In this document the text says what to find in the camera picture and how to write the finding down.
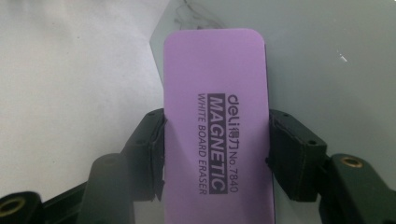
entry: gray surface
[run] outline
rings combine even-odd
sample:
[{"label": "gray surface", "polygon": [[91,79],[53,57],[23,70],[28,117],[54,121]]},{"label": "gray surface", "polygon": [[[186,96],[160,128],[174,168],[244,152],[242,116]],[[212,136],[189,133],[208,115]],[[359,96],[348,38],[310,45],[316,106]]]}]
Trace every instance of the gray surface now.
[{"label": "gray surface", "polygon": [[[339,152],[370,162],[396,189],[396,1],[195,0],[226,27],[266,41],[270,106],[291,113]],[[179,28],[171,1],[150,44]],[[290,202],[276,183],[280,224],[320,223],[317,203]]]},{"label": "gray surface", "polygon": [[[166,4],[0,1],[0,197],[33,190],[45,201],[86,181],[163,107],[149,37]],[[137,223],[161,223],[154,205],[136,204]]]}]

